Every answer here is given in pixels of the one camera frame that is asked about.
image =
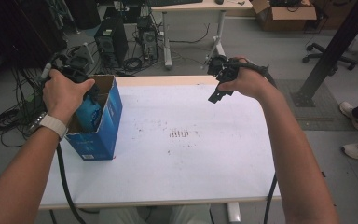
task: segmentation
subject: black pole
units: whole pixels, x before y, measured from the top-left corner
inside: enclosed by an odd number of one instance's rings
[[[337,30],[321,59],[316,63],[312,72],[298,92],[292,93],[296,106],[313,106],[312,97],[331,73],[339,57],[358,34],[358,0],[350,14]]]

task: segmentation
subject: wristwatch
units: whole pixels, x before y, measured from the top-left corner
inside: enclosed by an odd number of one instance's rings
[[[40,128],[40,126],[50,128],[52,131],[58,134],[60,140],[62,140],[68,132],[68,128],[66,128],[65,124],[63,124],[59,119],[49,116],[46,112],[40,114],[39,117],[34,121],[30,127],[30,132],[34,133],[38,128]]]

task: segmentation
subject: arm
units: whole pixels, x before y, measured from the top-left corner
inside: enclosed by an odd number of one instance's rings
[[[219,86],[255,98],[263,107],[287,223],[338,223],[338,216],[307,137],[283,95],[255,71]]]
[[[94,80],[75,84],[57,70],[43,89],[48,114],[68,124]],[[0,223],[33,223],[42,200],[59,136],[39,128],[0,176]]]

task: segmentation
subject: hand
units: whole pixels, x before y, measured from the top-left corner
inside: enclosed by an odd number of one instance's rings
[[[51,69],[51,80],[43,89],[43,100],[48,114],[62,121],[65,125],[83,102],[83,95],[94,85],[94,79],[83,83],[74,83],[58,70]]]
[[[237,57],[241,63],[247,61],[244,57]],[[271,86],[269,82],[254,70],[247,68],[240,68],[238,71],[237,79],[222,83],[218,86],[220,91],[238,91],[239,93],[250,96],[258,100],[263,93],[263,90]]]

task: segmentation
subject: table surface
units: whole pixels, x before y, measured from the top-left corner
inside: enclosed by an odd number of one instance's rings
[[[218,5],[214,0],[203,0],[202,3],[192,3],[192,4],[182,4],[176,6],[167,6],[167,7],[152,7],[153,11],[191,11],[191,10],[241,10],[252,8],[252,3],[249,0],[245,1],[245,4],[241,6],[237,3],[225,2],[222,5]]]
[[[216,83],[212,76],[118,77],[123,112],[115,158],[82,161],[61,142],[74,203],[266,200],[274,167],[262,109],[237,92],[208,102]],[[55,156],[40,208],[67,207]]]

